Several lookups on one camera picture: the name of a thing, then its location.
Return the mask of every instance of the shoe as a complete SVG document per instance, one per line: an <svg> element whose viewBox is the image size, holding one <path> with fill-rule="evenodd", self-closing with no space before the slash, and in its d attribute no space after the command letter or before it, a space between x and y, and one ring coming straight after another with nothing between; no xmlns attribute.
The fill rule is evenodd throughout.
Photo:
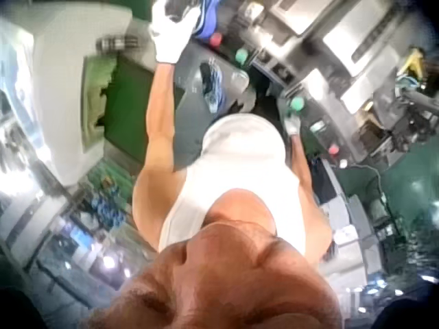
<svg viewBox="0 0 439 329"><path fill-rule="evenodd" d="M200 65L203 83L203 97L212 114L221 114L226 103L222 88L222 72L214 62L203 62Z"/></svg>
<svg viewBox="0 0 439 329"><path fill-rule="evenodd" d="M217 27L217 6L221 0L201 0L201 15L193 31L199 39L210 38Z"/></svg>

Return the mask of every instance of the person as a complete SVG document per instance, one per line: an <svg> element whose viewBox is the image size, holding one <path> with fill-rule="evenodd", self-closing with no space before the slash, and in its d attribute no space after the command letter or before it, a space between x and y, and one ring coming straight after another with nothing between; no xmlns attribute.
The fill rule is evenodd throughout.
<svg viewBox="0 0 439 329"><path fill-rule="evenodd" d="M341 328L335 294L314 266L331 228L313 198L298 122L281 134L256 114L218 119L200 157L174 171L174 65L200 9L180 21L152 10L158 65L147 107L148 147L133 216L156 260L90 328Z"/></svg>

